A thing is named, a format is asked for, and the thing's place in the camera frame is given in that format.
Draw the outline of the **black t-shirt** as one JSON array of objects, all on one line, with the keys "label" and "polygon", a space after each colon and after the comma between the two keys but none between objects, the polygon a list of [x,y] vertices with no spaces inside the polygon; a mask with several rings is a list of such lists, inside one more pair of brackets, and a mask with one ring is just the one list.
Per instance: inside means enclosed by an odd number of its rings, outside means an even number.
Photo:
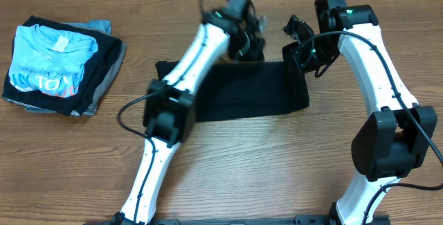
[{"label": "black t-shirt", "polygon": [[305,78],[284,62],[215,64],[199,87],[196,121],[289,114],[309,106]]}]

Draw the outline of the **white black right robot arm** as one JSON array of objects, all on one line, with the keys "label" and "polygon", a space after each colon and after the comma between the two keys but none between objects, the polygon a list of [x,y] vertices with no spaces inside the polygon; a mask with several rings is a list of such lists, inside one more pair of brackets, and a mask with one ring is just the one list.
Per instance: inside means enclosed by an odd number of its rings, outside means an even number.
[{"label": "white black right robot arm", "polygon": [[315,0],[319,34],[296,16],[284,32],[293,42],[282,50],[285,74],[295,80],[308,72],[320,77],[338,57],[350,65],[360,87],[367,120],[354,137],[356,169],[345,194],[326,215],[299,215],[297,224],[388,224],[375,210],[394,187],[419,168],[428,150],[437,114],[407,89],[384,46],[379,20],[369,5]]}]

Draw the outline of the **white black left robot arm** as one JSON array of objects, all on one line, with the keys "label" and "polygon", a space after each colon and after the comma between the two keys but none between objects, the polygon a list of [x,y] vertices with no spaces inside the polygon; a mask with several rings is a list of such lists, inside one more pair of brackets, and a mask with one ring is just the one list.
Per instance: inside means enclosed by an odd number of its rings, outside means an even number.
[{"label": "white black left robot arm", "polygon": [[151,81],[147,94],[121,111],[145,101],[144,152],[131,192],[110,224],[149,224],[156,213],[161,184],[175,152],[192,131],[196,94],[215,62],[262,62],[262,21],[251,0],[227,0],[223,8],[204,10],[195,39],[178,64],[162,79]]}]

